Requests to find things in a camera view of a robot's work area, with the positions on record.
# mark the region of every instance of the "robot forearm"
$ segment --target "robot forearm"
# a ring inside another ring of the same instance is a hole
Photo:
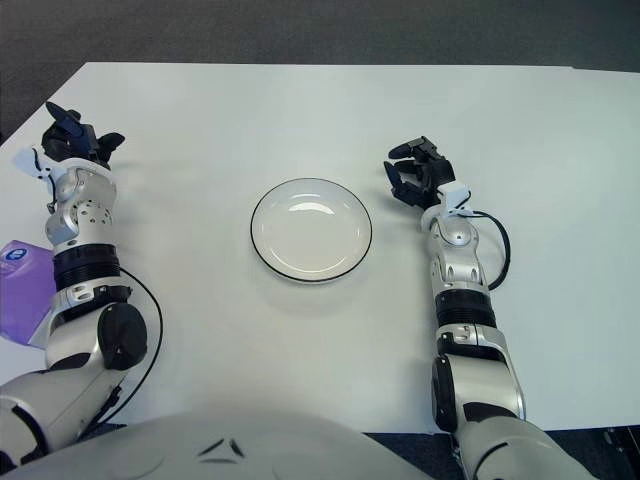
[[[0,388],[4,470],[74,443],[117,400],[126,372],[146,353],[146,326],[127,304],[131,289],[120,278],[113,238],[116,186],[107,160],[124,138],[98,141],[75,112],[47,107],[56,123],[43,148],[23,150],[15,163],[54,195],[46,234],[57,293],[41,332],[47,370]]]
[[[438,356],[432,368],[436,424],[457,444],[455,454],[469,479],[593,478],[548,435],[526,422],[524,395],[504,335],[498,330],[490,286],[476,254],[478,231],[468,217],[487,216],[468,205],[469,189],[457,181],[445,157],[426,138],[393,149],[385,164],[394,196],[425,209],[436,306]],[[399,173],[415,174],[420,186]]]

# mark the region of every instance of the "purple box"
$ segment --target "purple box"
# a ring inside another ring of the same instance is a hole
[[[51,250],[17,240],[0,250],[0,335],[30,345],[55,293]]]

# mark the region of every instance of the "white plate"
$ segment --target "white plate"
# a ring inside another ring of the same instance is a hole
[[[260,258],[293,280],[324,282],[350,272],[371,245],[362,202],[337,183],[299,178],[266,193],[251,217]]]

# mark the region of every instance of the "gray carpet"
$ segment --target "gray carpet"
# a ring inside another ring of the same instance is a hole
[[[638,0],[0,0],[0,142],[87,61],[516,64],[640,71]],[[633,478],[599,430],[554,438]],[[446,437],[374,434],[437,478]]]

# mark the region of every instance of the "black cable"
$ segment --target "black cable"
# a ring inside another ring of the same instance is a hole
[[[151,372],[151,369],[153,368],[153,366],[156,363],[156,359],[158,358],[158,354],[160,353],[160,346],[162,345],[162,336],[163,336],[163,333],[164,333],[164,321],[162,319],[162,309],[160,308],[160,304],[158,303],[158,300],[153,295],[153,293],[151,293],[151,291],[147,288],[147,286],[144,283],[142,283],[135,275],[133,275],[132,273],[129,273],[127,270],[125,270],[122,267],[120,267],[120,270],[122,272],[126,273],[127,275],[129,275],[133,280],[135,280],[138,283],[138,285],[140,285],[144,289],[144,291],[147,292],[149,297],[151,297],[151,300],[153,300],[153,303],[156,305],[156,309],[158,310],[158,320],[160,322],[160,334],[158,336],[158,346],[156,347],[156,351],[153,354],[153,358],[151,359],[151,363],[147,367],[147,371],[144,373],[144,375],[142,376],[142,378],[138,382],[138,385],[136,385],[136,388],[133,389],[133,391],[129,394],[129,396],[125,399],[125,401],[122,402],[120,404],[120,406],[114,412],[112,412],[107,418],[105,418],[101,422],[96,423],[95,427],[91,429],[92,431],[97,429],[97,428],[99,428],[99,427],[101,427],[102,425],[106,424],[107,422],[109,422],[109,420],[111,420],[118,413],[120,413],[120,411],[125,407],[125,405],[127,405],[127,403],[129,403],[129,401],[138,392],[138,390],[140,390],[140,387],[142,386],[144,381],[147,379],[147,376],[149,376],[149,373]]]
[[[489,290],[494,290],[498,288],[504,279],[507,278],[507,273],[509,272],[509,265],[511,264],[511,242],[509,241],[509,235],[507,234],[507,229],[504,228],[504,225],[500,223],[500,220],[495,218],[492,215],[489,215],[486,212],[481,212],[480,210],[474,210],[474,215],[459,215],[463,218],[488,218],[496,224],[498,230],[500,231],[500,235],[502,236],[502,243],[504,244],[504,264],[502,265],[502,270],[500,271],[500,275],[493,282],[489,284]]]
[[[467,198],[465,198],[463,201],[461,201],[458,205],[456,205],[455,208],[460,208],[462,205],[464,205],[465,203],[467,203],[469,201],[469,199],[471,198],[471,190],[469,190],[469,196]]]

